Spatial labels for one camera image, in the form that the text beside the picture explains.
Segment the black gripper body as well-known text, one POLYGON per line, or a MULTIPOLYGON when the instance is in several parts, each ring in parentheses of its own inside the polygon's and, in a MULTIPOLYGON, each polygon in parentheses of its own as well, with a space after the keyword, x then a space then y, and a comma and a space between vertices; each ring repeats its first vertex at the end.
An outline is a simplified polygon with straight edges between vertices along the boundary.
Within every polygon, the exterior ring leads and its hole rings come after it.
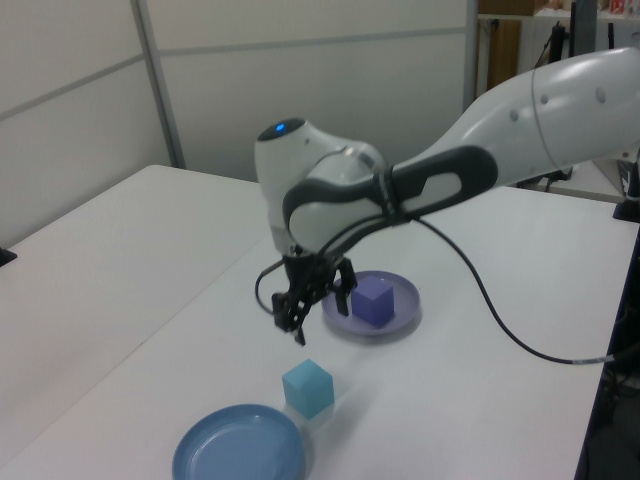
POLYGON ((284 256, 284 268, 289 281, 288 291, 313 292, 333 290, 339 262, 351 262, 344 255, 300 254, 284 256))

